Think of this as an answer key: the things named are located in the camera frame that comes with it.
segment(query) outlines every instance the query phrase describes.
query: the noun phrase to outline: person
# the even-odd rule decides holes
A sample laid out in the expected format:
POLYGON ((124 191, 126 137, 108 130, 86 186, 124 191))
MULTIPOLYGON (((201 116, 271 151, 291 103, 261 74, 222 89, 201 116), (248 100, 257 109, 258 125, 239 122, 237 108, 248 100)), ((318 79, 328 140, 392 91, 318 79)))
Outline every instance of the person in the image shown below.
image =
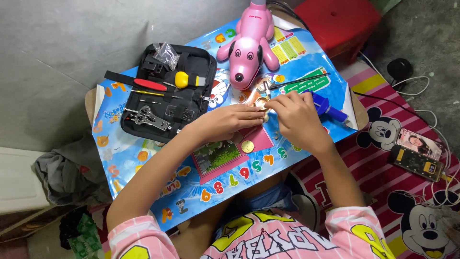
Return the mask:
POLYGON ((276 182, 280 174, 252 186, 250 194, 240 193, 195 216, 172 240, 147 216, 171 173, 192 151, 206 142, 228 140, 239 129, 262 124, 264 113, 257 108, 231 105, 185 126, 118 194, 107 214, 112 258, 393 259, 379 220, 365 206, 358 184, 322 128, 311 94, 292 91, 273 98, 265 107, 276 111, 280 133, 321 165, 334 206, 325 221, 329 240, 289 212, 297 207, 287 187, 276 182))
POLYGON ((408 140, 414 146, 414 148, 416 148, 415 151, 423 155, 429 155, 430 147, 423 139, 415 135, 410 135, 408 140))

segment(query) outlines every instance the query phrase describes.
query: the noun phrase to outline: plastic bag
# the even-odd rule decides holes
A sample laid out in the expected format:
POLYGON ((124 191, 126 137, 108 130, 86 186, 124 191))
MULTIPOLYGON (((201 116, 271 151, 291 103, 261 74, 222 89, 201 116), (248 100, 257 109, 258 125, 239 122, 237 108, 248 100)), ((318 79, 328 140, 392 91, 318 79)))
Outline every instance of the plastic bag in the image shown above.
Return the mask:
POLYGON ((156 53, 153 55, 153 57, 168 65, 169 68, 171 68, 173 71, 176 68, 180 57, 173 49, 173 47, 167 41, 164 42, 161 47, 159 43, 154 43, 153 47, 156 50, 156 53))

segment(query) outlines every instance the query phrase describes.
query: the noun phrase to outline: pink dog lamp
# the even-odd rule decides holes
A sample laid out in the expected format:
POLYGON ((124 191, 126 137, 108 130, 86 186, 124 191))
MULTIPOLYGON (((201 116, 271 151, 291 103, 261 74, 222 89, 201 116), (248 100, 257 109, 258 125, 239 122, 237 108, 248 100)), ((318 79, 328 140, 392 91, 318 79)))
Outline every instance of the pink dog lamp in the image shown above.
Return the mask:
POLYGON ((280 66, 268 44, 274 27, 266 0, 251 0, 236 24, 236 33, 231 42, 217 51, 217 59, 229 59, 230 84, 238 90, 245 90, 253 82, 263 61, 270 70, 280 66))

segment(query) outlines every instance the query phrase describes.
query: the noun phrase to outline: red stool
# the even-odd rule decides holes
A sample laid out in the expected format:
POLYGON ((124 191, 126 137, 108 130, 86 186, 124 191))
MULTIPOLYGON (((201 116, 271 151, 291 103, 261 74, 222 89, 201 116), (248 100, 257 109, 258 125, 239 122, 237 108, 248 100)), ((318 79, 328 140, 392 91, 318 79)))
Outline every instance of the red stool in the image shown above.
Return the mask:
POLYGON ((349 64, 380 21, 369 0, 306 0, 294 12, 328 57, 350 51, 349 64))

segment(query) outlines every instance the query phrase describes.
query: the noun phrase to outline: children's educational poster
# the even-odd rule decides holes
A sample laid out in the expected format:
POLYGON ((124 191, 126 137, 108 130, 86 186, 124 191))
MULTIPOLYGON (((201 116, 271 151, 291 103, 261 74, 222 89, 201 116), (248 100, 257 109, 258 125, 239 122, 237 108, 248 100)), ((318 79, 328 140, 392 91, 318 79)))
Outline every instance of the children's educational poster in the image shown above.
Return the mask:
MULTIPOLYGON (((236 35, 236 22, 232 21, 187 45, 206 49, 216 56, 218 48, 236 35)), ((232 88, 228 61, 219 62, 208 111, 231 104, 252 104, 258 97, 265 96, 264 82, 272 85, 325 73, 330 75, 272 90, 271 96, 309 89, 329 98, 333 107, 343 107, 347 83, 308 31, 275 28, 270 44, 281 66, 277 71, 270 71, 263 65, 248 90, 232 88)), ((137 68, 132 68, 122 74, 135 77, 136 72, 137 68)), ((105 88, 105 97, 94 121, 93 136, 115 198, 163 144, 130 135, 121 129, 119 119, 131 86, 110 80, 100 85, 105 88)), ((274 111, 267 114, 268 121, 263 126, 240 130, 233 141, 206 144, 180 165, 151 207, 161 230, 178 225, 310 155, 280 134, 274 111)), ((334 141, 355 132, 327 116, 322 116, 321 121, 334 141)))

